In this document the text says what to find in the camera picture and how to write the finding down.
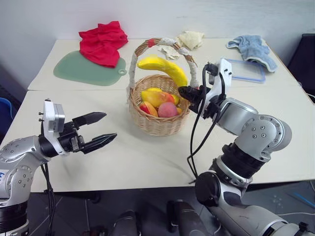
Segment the yellow banana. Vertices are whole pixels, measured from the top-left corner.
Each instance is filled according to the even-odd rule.
[[[171,77],[178,87],[187,86],[187,77],[177,64],[159,57],[147,57],[140,60],[137,66],[144,70],[163,71]]]

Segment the white table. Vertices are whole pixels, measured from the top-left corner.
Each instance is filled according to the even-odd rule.
[[[254,183],[315,178],[314,108],[301,88],[231,88],[228,96],[256,107],[261,114],[282,119],[292,129],[291,144],[272,154],[271,161],[254,175]],[[114,141],[90,154],[79,152],[68,157],[54,157],[49,167],[56,192],[189,185],[192,173],[186,157],[195,114],[190,113],[183,130],[176,135],[149,136],[132,123],[125,90],[28,91],[2,146],[16,138],[39,134],[38,111],[42,111],[43,100],[48,97],[55,103],[62,103],[66,121],[93,111],[108,114],[101,121],[80,128],[79,133],[86,142],[100,134],[118,133]],[[196,145],[210,125],[210,120],[200,121],[194,139]],[[207,170],[212,159],[222,154],[222,146],[234,139],[235,136],[216,127],[196,155],[198,172]],[[45,188],[39,168],[31,190],[39,192]]]
[[[237,49],[227,49],[226,43],[232,40],[231,38],[209,38],[204,39],[203,46],[195,51],[192,51],[192,55],[198,65],[197,79],[201,84],[201,72],[203,65],[208,61],[215,63],[221,58],[242,60],[241,54]],[[119,49],[119,53],[126,61],[126,69],[129,70],[131,56],[134,50],[144,41],[144,39],[130,39],[129,42]],[[38,75],[29,85],[29,90],[105,90],[105,89],[125,89],[129,84],[128,74],[122,76],[119,81],[111,86],[96,86],[89,85],[81,82],[74,82],[69,80],[60,79],[53,75],[53,70],[56,64],[68,53],[79,50],[79,40],[57,40],[52,51],[50,52],[47,60],[41,68]],[[140,58],[148,55],[158,55],[164,57],[164,55],[158,51],[158,47],[152,47],[148,49],[144,55]],[[297,81],[289,73],[287,68],[282,64],[279,58],[271,51],[270,57],[278,65],[276,73],[268,73],[266,71],[266,82],[264,84],[249,83],[245,81],[233,81],[233,87],[278,87],[282,86],[298,86]],[[184,59],[180,57],[174,61],[181,68],[184,69],[188,78],[190,78],[189,67]],[[147,71],[136,69],[136,79],[141,79],[144,76],[152,74],[161,74],[159,71]]]

